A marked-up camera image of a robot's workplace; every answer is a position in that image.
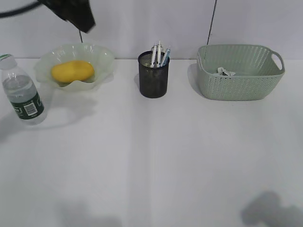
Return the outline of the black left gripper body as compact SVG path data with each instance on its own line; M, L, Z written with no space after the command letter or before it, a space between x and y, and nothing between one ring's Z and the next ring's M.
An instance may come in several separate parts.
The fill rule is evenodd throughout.
M64 21L88 33L96 25L89 0L39 0Z

